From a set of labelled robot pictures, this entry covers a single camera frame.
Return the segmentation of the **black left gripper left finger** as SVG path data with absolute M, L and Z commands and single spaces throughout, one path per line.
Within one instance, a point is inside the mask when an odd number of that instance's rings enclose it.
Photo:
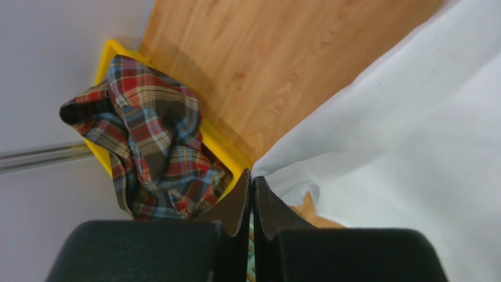
M 192 220 L 94 220 L 67 238 L 48 281 L 245 281 L 250 171 Z

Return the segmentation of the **white long sleeve shirt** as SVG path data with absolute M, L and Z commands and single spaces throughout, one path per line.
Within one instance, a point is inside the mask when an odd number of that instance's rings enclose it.
M 414 229 L 450 281 L 500 280 L 500 2 L 447 1 L 252 169 L 346 227 Z

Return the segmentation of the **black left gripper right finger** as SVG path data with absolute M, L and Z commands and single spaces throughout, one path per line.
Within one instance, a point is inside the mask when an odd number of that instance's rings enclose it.
M 446 281 L 428 239 L 411 229 L 320 229 L 263 177 L 253 181 L 258 281 Z

